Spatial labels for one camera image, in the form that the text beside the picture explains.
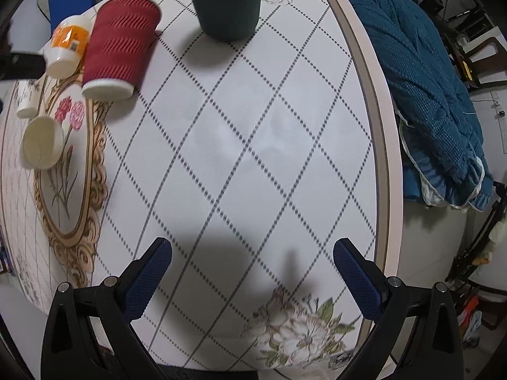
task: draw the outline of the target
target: pink flower print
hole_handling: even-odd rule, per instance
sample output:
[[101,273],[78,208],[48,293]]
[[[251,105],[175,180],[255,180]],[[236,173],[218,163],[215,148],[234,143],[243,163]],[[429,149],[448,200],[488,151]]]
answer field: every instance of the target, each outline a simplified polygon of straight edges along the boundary
[[60,104],[58,104],[58,108],[55,112],[55,120],[58,121],[60,124],[63,123],[65,118],[67,117],[67,113],[70,110],[70,106],[72,106],[72,99],[70,96],[62,98],[60,100]]
[[70,110],[70,125],[74,130],[79,130],[85,118],[85,103],[76,101]]

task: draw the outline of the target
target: orange label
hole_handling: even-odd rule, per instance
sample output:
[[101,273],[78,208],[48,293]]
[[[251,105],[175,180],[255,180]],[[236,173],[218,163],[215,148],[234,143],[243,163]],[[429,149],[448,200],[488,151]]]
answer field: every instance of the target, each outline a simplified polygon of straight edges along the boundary
[[58,26],[53,32],[51,47],[67,48],[82,57],[85,52],[88,35],[88,31],[79,26]]

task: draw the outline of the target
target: screw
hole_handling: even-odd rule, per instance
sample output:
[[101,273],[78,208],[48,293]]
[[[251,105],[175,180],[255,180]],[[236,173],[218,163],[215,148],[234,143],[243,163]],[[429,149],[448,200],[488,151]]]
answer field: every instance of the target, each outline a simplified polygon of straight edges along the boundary
[[116,284],[117,281],[118,279],[114,275],[110,275],[104,279],[103,283],[107,287],[112,287]]
[[436,287],[437,287],[437,290],[442,292],[442,293],[445,293],[447,291],[447,286],[445,283],[442,283],[442,282],[438,282],[436,284]]
[[67,283],[67,282],[65,282],[65,283],[62,283],[62,284],[60,284],[60,285],[58,286],[58,291],[59,291],[60,293],[65,293],[65,292],[68,290],[68,288],[69,288],[69,285],[68,285],[68,283]]
[[401,286],[401,280],[396,276],[389,277],[387,279],[387,283],[389,283],[393,287]]

